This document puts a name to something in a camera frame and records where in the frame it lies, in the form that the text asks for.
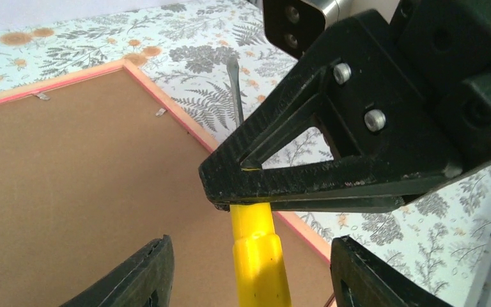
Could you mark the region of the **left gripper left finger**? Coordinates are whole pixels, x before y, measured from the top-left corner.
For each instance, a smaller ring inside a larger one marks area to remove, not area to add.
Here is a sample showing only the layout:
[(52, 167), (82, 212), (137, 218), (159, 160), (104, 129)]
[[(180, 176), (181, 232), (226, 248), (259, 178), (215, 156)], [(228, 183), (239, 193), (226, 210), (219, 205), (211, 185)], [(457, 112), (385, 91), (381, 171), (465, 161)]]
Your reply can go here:
[(174, 271), (173, 243), (170, 236), (163, 235), (147, 243), (63, 306), (168, 307)]

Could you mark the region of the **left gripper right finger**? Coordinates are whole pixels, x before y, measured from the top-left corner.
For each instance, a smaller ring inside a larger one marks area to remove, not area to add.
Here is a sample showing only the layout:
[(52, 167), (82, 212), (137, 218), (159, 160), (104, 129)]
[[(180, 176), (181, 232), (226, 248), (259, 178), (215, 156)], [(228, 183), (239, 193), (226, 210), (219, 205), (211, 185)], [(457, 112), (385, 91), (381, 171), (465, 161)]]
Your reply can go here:
[(450, 307), (349, 236), (332, 240), (330, 268), (337, 306)]

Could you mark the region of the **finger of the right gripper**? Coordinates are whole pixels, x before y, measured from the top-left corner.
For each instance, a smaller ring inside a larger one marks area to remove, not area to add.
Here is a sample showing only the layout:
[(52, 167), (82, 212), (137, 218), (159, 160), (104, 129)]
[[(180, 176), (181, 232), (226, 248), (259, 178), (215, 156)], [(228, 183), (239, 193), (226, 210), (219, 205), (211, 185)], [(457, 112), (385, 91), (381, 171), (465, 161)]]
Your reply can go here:
[[(462, 172), (375, 10), (325, 30), (199, 167), (212, 203), (400, 203)], [(310, 128), (333, 159), (262, 164)]]
[(402, 196), (341, 198), (333, 200), (272, 201), (272, 211), (386, 213), (419, 199), (424, 194)]

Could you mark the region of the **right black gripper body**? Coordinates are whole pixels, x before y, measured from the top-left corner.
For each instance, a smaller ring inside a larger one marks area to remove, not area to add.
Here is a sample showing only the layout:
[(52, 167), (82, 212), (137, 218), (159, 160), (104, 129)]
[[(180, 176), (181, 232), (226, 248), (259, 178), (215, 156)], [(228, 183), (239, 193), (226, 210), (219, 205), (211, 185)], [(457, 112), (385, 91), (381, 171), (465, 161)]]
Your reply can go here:
[(400, 1), (399, 50), (432, 87), (428, 110), (465, 169), (491, 164), (491, 1)]

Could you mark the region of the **yellow screwdriver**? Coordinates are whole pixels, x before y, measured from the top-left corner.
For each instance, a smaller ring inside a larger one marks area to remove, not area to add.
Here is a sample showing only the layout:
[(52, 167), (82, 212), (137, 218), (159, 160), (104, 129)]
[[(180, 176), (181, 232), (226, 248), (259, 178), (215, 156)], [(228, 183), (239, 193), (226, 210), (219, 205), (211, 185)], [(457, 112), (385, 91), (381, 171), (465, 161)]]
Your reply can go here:
[(270, 204), (230, 205), (230, 215), (239, 306), (291, 306), (281, 239)]

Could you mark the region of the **pink picture frame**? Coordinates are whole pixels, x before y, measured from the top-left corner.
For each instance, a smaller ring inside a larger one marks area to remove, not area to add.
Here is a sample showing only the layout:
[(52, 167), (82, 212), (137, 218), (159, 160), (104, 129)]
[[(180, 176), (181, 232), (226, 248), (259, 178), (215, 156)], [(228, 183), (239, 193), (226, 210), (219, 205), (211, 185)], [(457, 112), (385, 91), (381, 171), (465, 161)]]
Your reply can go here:
[(237, 306), (230, 215), (198, 176), (216, 146), (126, 60), (0, 93), (0, 306), (60, 306), (163, 235), (171, 306)]

